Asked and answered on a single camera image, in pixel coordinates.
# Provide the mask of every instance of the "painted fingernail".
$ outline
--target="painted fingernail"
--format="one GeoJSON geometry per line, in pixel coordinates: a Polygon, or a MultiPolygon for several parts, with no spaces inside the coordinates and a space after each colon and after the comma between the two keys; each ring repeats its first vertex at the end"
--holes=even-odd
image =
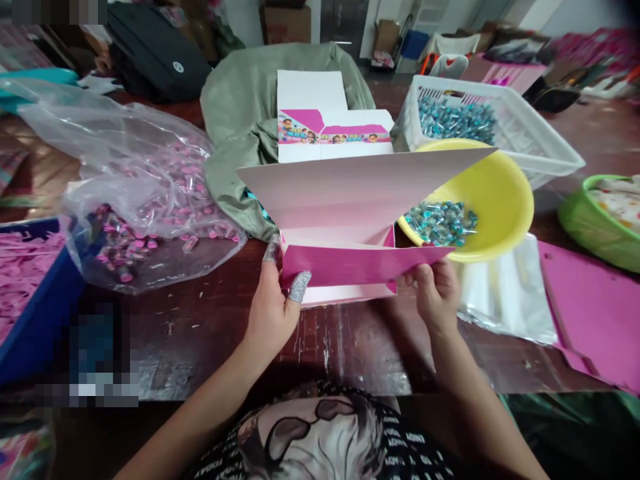
{"type": "Polygon", "coordinates": [[[271,240],[267,246],[267,250],[265,252],[265,256],[262,257],[262,261],[272,261],[275,262],[275,253],[278,250],[279,238],[275,233],[271,236],[271,240]]]}
{"type": "Polygon", "coordinates": [[[309,280],[311,280],[310,271],[298,273],[291,284],[291,289],[289,290],[289,298],[294,302],[302,303],[302,298],[304,298],[305,292],[307,291],[309,280]]]}

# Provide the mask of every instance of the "black printed shirt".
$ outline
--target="black printed shirt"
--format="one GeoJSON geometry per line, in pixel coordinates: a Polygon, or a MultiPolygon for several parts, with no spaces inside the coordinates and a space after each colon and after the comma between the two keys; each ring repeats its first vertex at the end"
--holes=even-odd
{"type": "Polygon", "coordinates": [[[426,479],[462,476],[431,437],[372,396],[310,383],[244,416],[185,478],[426,479]]]}

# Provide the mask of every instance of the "green plastic basin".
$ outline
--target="green plastic basin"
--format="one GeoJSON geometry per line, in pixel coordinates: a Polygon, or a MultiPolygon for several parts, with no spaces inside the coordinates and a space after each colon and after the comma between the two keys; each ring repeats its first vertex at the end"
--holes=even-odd
{"type": "Polygon", "coordinates": [[[640,273],[640,235],[626,228],[600,208],[587,193],[602,179],[624,179],[619,175],[595,175],[582,183],[558,209],[560,224],[570,236],[596,257],[616,267],[640,273]]]}

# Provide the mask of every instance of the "yellow plastic bowl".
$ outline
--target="yellow plastic bowl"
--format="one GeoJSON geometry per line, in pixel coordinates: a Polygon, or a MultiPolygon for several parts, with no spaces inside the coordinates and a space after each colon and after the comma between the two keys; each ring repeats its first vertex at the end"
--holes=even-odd
{"type": "MultiPolygon", "coordinates": [[[[418,151],[488,147],[476,140],[446,139],[422,146],[418,151]]],[[[464,202],[478,215],[477,233],[467,244],[449,254],[453,261],[472,263],[494,259],[518,245],[533,220],[533,192],[520,167],[500,150],[446,182],[428,201],[464,202]]],[[[402,231],[416,245],[424,240],[407,223],[398,219],[402,231]]]]}

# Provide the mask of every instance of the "white plastic basket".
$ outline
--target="white plastic basket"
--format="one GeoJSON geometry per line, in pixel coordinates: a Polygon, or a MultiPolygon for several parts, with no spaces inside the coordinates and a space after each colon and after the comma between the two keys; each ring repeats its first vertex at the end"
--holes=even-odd
{"type": "Polygon", "coordinates": [[[424,97],[447,99],[448,105],[490,105],[496,118],[495,146],[522,168],[532,189],[585,164],[578,152],[511,88],[424,75],[413,77],[397,122],[411,151],[435,140],[422,134],[418,102],[424,97]]]}

